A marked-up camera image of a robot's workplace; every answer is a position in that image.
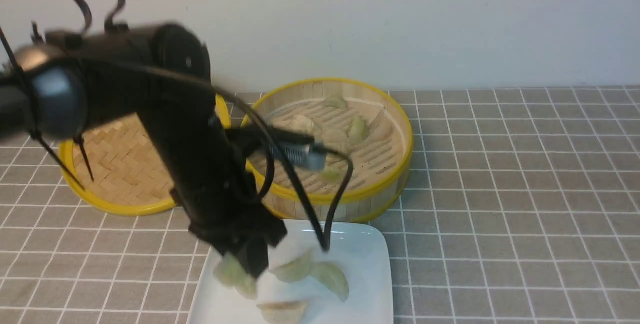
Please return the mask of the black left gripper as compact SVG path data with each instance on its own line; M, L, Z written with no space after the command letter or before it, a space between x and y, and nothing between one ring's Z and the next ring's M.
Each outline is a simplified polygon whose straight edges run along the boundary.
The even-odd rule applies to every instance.
M222 213L222 208L188 209L189 232L221 255L231 251L244 271L258 279L269 267L268 245L277 246L288 233L285 222L263 204L240 206L230 213Z

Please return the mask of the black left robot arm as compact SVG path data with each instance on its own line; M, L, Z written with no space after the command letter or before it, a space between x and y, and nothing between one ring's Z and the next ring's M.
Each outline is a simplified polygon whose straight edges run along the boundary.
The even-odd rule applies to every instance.
M287 234L262 202L246 159L276 149L277 134L259 119L226 129L215 108L206 46L177 24L110 28L85 37L48 32L13 51L1 75L1 137L21 131L48 148L50 140L82 142L83 135L135 114L142 122L190 218L189 230L254 278L269 267L268 247Z

